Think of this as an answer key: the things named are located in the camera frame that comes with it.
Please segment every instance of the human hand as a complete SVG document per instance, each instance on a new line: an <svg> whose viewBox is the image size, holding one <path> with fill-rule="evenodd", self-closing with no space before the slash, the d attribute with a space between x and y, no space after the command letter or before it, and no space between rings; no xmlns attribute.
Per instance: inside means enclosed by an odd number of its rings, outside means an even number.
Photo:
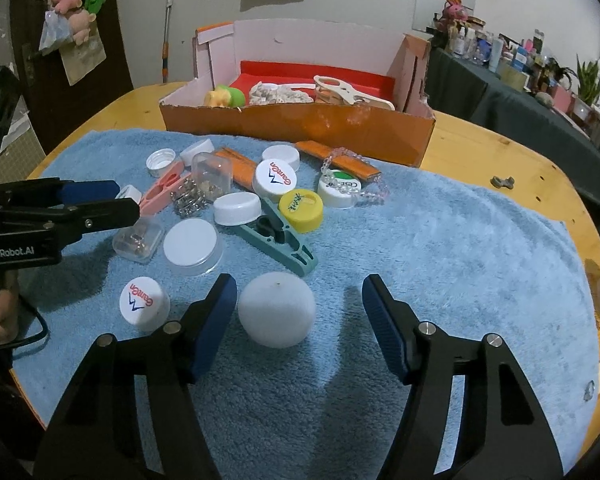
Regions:
<svg viewBox="0 0 600 480"><path fill-rule="evenodd" d="M0 289L0 344L16 339L18 335L18 278L7 272Z"/></svg>

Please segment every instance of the white foam ball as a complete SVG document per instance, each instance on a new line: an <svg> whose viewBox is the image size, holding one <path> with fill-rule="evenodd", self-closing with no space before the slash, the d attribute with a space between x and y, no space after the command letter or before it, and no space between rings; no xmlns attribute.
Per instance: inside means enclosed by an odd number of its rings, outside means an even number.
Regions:
<svg viewBox="0 0 600 480"><path fill-rule="evenodd" d="M256 343L288 348L301 342L314 325L314 294L294 274L268 272L244 288L238 317Z"/></svg>

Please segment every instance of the red foam sheet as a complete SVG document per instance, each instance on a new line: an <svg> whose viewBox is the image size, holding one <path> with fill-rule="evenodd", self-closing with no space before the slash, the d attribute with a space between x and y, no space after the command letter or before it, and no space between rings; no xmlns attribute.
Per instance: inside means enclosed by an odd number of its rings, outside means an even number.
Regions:
<svg viewBox="0 0 600 480"><path fill-rule="evenodd" d="M387 101L394 97L395 79L359 70L338 68L334 66L299 64L299 63L273 63L266 61L243 61L240 63L240 77L231 86L240 89L246 96L249 90L262 81L263 83L293 84L314 83L314 76L321 75L342 79L350 83L353 88L365 94L373 95ZM311 97L315 92L309 89L300 89Z"/></svg>

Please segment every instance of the green plastic clip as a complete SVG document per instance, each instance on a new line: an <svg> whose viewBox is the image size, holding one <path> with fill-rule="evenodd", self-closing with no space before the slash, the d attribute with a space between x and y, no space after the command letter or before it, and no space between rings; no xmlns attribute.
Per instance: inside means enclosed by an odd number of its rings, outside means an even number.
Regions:
<svg viewBox="0 0 600 480"><path fill-rule="evenodd" d="M249 224L233 227L234 232L301 278L308 275L318 260L304 237L286 222L270 199L263 198L261 202L264 215Z"/></svg>

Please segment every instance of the pink clip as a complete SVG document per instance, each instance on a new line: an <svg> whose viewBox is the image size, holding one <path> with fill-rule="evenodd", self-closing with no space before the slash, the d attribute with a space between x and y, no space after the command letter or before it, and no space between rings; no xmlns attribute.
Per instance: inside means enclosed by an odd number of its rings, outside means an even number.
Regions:
<svg viewBox="0 0 600 480"><path fill-rule="evenodd" d="M183 171L184 162L182 160L173 162L167 168L164 175L142 197L140 201L140 216L155 215L171 203L171 192L178 189L184 179L190 175L190 173L187 173L185 176L180 177Z"/></svg>

